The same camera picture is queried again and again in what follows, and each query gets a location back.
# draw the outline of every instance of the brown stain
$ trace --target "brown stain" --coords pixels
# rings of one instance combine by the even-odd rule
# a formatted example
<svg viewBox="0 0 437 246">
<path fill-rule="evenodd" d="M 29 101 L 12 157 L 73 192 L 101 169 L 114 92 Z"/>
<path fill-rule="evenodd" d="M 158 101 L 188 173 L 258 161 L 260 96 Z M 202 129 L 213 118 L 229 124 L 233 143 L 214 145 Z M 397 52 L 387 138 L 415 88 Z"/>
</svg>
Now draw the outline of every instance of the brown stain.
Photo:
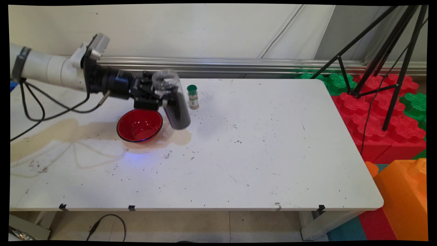
<svg viewBox="0 0 437 246">
<path fill-rule="evenodd" d="M 45 130 L 42 130 L 41 132 L 36 133 L 33 136 L 18 141 L 14 141 L 10 145 L 11 162 L 20 161 L 21 159 L 27 156 L 30 156 L 36 152 L 43 150 L 52 141 L 60 141 L 61 144 L 59 144 L 58 146 L 61 146 L 63 143 L 70 143 L 70 144 L 60 154 L 56 154 L 53 160 L 51 160 L 49 163 L 41 163 L 41 165 L 45 167 L 42 170 L 38 170 L 35 175 L 23 175 L 13 172 L 11 172 L 11 175 L 24 177 L 24 178 L 32 178 L 39 175 L 39 173 L 47 172 L 49 166 L 52 165 L 56 160 L 58 160 L 70 147 L 73 147 L 76 165 L 81 169 L 90 169 L 99 165 L 104 165 L 116 161 L 118 159 L 121 159 L 124 156 L 124 152 L 121 153 L 120 155 L 110 155 L 110 154 L 103 153 L 99 150 L 96 150 L 92 146 L 80 142 L 80 141 L 86 142 L 86 140 L 89 139 L 95 139 L 95 140 L 114 139 L 117 137 L 116 126 L 117 126 L 117 122 L 96 122 L 96 123 L 90 123 L 87 125 L 80 126 L 76 119 L 65 119 L 53 123 Z M 103 155 L 112 158 L 112 160 L 99 163 L 93 166 L 81 166 L 77 160 L 76 144 L 82 145 L 88 150 L 93 151 L 98 155 Z M 37 160 L 41 156 L 46 155 L 47 153 L 49 153 L 49 151 L 51 151 L 54 148 L 57 148 L 58 146 L 51 147 L 50 149 L 38 154 L 37 156 L 34 156 L 31 159 L 31 161 L 29 159 L 26 159 L 19 163 L 11 165 L 10 167 L 13 168 L 28 163 L 29 167 L 34 168 L 35 160 Z"/>
</svg>

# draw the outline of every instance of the white wall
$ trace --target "white wall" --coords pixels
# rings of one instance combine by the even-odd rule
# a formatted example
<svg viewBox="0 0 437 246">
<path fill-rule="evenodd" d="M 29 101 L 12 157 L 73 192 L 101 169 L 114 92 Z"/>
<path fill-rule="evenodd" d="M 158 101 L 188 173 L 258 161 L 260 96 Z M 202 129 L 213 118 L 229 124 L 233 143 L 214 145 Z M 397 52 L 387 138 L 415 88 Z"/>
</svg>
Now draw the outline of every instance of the white wall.
<svg viewBox="0 0 437 246">
<path fill-rule="evenodd" d="M 299 4 L 9 5 L 10 42 L 71 55 L 97 32 L 105 56 L 257 58 Z M 334 5 L 305 5 L 265 58 L 313 59 Z"/>
</svg>

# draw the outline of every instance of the black cable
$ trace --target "black cable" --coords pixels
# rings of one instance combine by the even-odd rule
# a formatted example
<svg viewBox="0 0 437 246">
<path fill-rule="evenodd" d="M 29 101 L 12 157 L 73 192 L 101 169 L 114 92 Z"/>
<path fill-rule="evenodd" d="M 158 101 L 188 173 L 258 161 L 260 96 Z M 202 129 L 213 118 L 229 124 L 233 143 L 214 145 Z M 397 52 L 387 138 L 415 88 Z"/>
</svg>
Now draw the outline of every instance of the black cable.
<svg viewBox="0 0 437 246">
<path fill-rule="evenodd" d="M 47 94 L 47 93 L 45 93 L 44 91 L 42 91 L 40 88 L 38 88 L 38 87 L 36 87 L 36 86 L 34 86 L 34 85 L 32 85 L 32 84 L 29 84 L 29 86 L 31 86 L 32 88 L 34 88 L 35 90 L 37 90 L 38 92 L 40 92 L 41 94 L 43 94 L 44 96 L 46 96 L 48 99 L 50 99 L 50 100 L 52 100 L 54 103 L 58 104 L 59 106 L 65 108 L 65 109 L 68 109 L 68 110 L 66 110 L 65 112 L 63 112 L 63 114 L 66 113 L 66 112 L 68 112 L 68 111 L 73 111 L 73 112 L 76 112 L 76 113 L 89 113 L 89 112 L 92 112 L 92 111 L 96 110 L 96 109 L 100 106 L 99 104 L 97 104 L 97 106 L 95 106 L 94 108 L 89 109 L 89 110 L 85 110 L 85 111 L 82 111 L 82 110 L 75 110 L 75 108 L 77 107 L 77 105 L 74 106 L 74 107 L 72 107 L 72 108 L 69 108 L 68 106 L 65 106 L 64 104 L 60 103 L 59 101 L 57 101 L 56 99 L 54 99 L 53 97 L 51 97 L 49 94 Z M 78 105 L 82 105 L 82 104 L 84 104 L 88 99 L 89 99 L 89 95 L 87 95 L 87 99 L 85 99 L 83 102 L 81 102 L 81 103 L 78 104 Z"/>
<path fill-rule="evenodd" d="M 428 18 L 425 19 L 425 21 L 423 21 L 422 26 L 420 28 L 422 28 L 426 22 L 428 21 Z M 398 63 L 399 59 L 401 59 L 402 55 L 404 54 L 404 52 L 408 49 L 408 47 L 410 46 L 410 43 L 408 43 L 408 45 L 405 47 L 405 49 L 402 51 L 402 53 L 400 54 L 400 56 L 398 57 L 398 59 L 395 61 L 395 63 L 393 64 L 393 66 L 390 68 L 390 70 L 385 74 L 385 76 L 382 78 L 381 82 L 379 83 L 379 87 L 375 92 L 375 96 L 373 96 L 372 100 L 370 101 L 369 104 L 369 112 L 367 113 L 367 119 L 366 119 L 366 123 L 364 124 L 364 131 L 363 131 L 363 142 L 361 144 L 361 152 L 360 155 L 363 155 L 363 150 L 364 150 L 364 138 L 366 137 L 366 126 L 367 123 L 369 121 L 369 116 L 370 116 L 370 109 L 372 107 L 372 103 L 376 98 L 376 95 L 378 94 L 379 90 L 381 89 L 382 83 L 384 81 L 385 78 L 388 77 L 388 74 L 392 71 L 392 69 L 395 67 L 396 63 Z"/>
<path fill-rule="evenodd" d="M 126 224 L 125 224 L 125 221 L 123 221 L 123 219 L 120 218 L 120 216 L 115 215 L 115 214 L 107 214 L 107 215 L 104 215 L 103 217 L 101 217 L 101 218 L 100 218 L 100 219 L 99 219 L 99 220 L 98 220 L 98 221 L 93 225 L 93 227 L 91 228 L 91 230 L 90 230 L 90 234 L 88 235 L 86 241 L 88 241 L 88 240 L 90 239 L 91 235 L 96 231 L 97 227 L 98 227 L 99 224 L 100 224 L 100 221 L 101 221 L 104 217 L 106 217 L 106 216 L 110 216 L 110 215 L 119 218 L 119 219 L 121 220 L 121 222 L 123 223 L 123 227 L 125 228 L 125 236 L 123 237 L 123 242 L 125 241 L 125 239 L 126 239 Z"/>
<path fill-rule="evenodd" d="M 50 116 L 50 117 L 45 118 L 44 121 L 45 121 L 45 120 L 49 120 L 49 119 L 54 119 L 54 118 L 56 118 L 56 117 L 58 117 L 58 116 L 61 116 L 61 115 L 65 114 L 65 113 L 67 113 L 67 112 L 69 112 L 69 111 L 74 111 L 74 112 L 78 112 L 78 113 L 88 113 L 88 112 L 92 112 L 92 111 L 96 110 L 96 109 L 100 106 L 100 105 L 98 104 L 98 105 L 95 106 L 94 108 L 89 109 L 89 110 L 87 110 L 87 111 L 74 110 L 75 108 L 79 107 L 80 105 L 82 105 L 82 104 L 84 104 L 84 103 L 86 103 L 86 102 L 88 101 L 88 99 L 90 98 L 90 93 L 89 93 L 88 91 L 87 91 L 87 97 L 85 98 L 85 100 L 83 100 L 82 102 L 76 104 L 76 105 L 73 106 L 72 108 L 69 108 L 69 107 L 63 105 L 62 103 L 56 101 L 54 98 L 52 98 L 51 96 L 49 96 L 47 93 L 43 92 L 43 91 L 42 91 L 41 89 L 39 89 L 38 87 L 36 87 L 36 86 L 34 86 L 34 85 L 32 85 L 32 84 L 30 84 L 30 83 L 28 83 L 28 82 L 25 82 L 25 84 L 26 84 L 26 85 L 29 85 L 29 86 L 31 86 L 31 87 L 33 87 L 34 89 L 36 89 L 37 91 L 39 91 L 40 93 L 42 93 L 44 96 L 48 97 L 49 99 L 51 99 L 52 101 L 54 101 L 54 102 L 57 103 L 58 105 L 60 105 L 60 106 L 62 106 L 62 107 L 64 107 L 64 108 L 67 109 L 67 110 L 65 110 L 65 111 L 63 111 L 63 112 L 61 112 L 61 113 L 58 113 L 58 114 L 55 114 L 55 115 L 53 115 L 53 116 Z M 38 121 L 37 119 L 33 119 L 33 118 L 31 118 L 31 117 L 29 116 L 29 114 L 27 114 L 27 113 L 26 113 L 26 117 L 27 117 L 29 120 L 32 120 L 32 121 Z"/>
<path fill-rule="evenodd" d="M 26 81 L 24 81 L 23 83 L 26 84 L 27 89 L 29 90 L 30 94 L 33 96 L 33 98 L 35 98 L 36 102 L 39 104 L 39 106 L 41 107 L 42 110 L 42 117 L 41 119 L 38 120 L 38 122 L 33 125 L 32 127 L 30 127 L 29 129 L 25 130 L 24 132 L 20 133 L 18 136 L 12 138 L 10 141 L 14 141 L 15 139 L 23 136 L 24 134 L 26 134 L 28 131 L 32 130 L 33 128 L 35 128 L 37 125 L 39 125 L 45 118 L 45 110 L 44 107 L 42 106 L 41 102 L 38 100 L 38 98 L 35 96 L 35 94 L 33 93 L 33 91 L 29 88 L 29 86 L 27 85 Z M 27 114 L 27 107 L 26 107 L 26 99 L 24 97 L 24 87 L 23 87 L 23 83 L 20 83 L 20 88 L 21 88 L 21 99 L 23 102 L 23 106 L 24 106 L 24 112 Z"/>
</svg>

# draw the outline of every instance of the orange foam block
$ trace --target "orange foam block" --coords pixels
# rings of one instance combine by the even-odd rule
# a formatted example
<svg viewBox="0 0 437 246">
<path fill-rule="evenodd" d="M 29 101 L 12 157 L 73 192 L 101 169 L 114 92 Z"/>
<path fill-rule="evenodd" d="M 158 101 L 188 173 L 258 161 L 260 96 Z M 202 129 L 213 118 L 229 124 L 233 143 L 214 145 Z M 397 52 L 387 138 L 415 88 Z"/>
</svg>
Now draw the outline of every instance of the orange foam block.
<svg viewBox="0 0 437 246">
<path fill-rule="evenodd" d="M 374 177 L 398 240 L 428 241 L 427 160 L 396 160 Z"/>
</svg>

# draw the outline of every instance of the floor tile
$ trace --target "floor tile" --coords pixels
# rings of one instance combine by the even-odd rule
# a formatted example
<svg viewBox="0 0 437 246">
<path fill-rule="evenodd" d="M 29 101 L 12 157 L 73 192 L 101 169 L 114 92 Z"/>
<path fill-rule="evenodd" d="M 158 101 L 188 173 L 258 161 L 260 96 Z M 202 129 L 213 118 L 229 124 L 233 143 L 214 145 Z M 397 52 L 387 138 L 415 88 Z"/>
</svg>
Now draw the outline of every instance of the floor tile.
<svg viewBox="0 0 437 246">
<path fill-rule="evenodd" d="M 301 242 L 299 214 L 291 211 L 230 212 L 231 242 Z M 328 241 L 326 235 L 316 241 Z"/>
<path fill-rule="evenodd" d="M 115 212 L 126 223 L 126 242 L 229 242 L 229 212 Z M 110 241 L 123 240 L 123 224 L 114 223 Z"/>
<path fill-rule="evenodd" d="M 91 227 L 106 214 L 110 212 L 58 212 L 50 227 L 52 229 L 50 240 L 85 241 Z M 108 241 L 115 219 L 114 216 L 103 218 L 97 230 L 90 237 L 90 241 Z"/>
</svg>

